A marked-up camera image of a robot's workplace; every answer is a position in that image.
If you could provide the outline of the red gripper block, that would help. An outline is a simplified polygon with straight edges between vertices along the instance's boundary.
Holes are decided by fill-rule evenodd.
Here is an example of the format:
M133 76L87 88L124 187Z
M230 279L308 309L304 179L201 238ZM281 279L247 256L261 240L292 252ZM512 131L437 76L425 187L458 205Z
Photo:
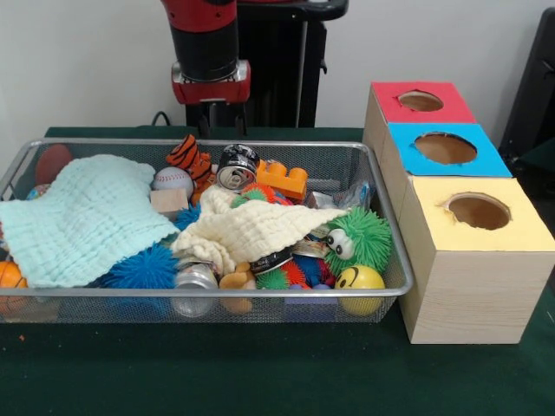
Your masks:
M173 92L180 104L200 105L203 102L223 101L236 105L236 129L239 137L247 135L245 102L251 91L251 77L242 81L177 82L172 81ZM217 125L217 105L206 105L206 134L210 139Z

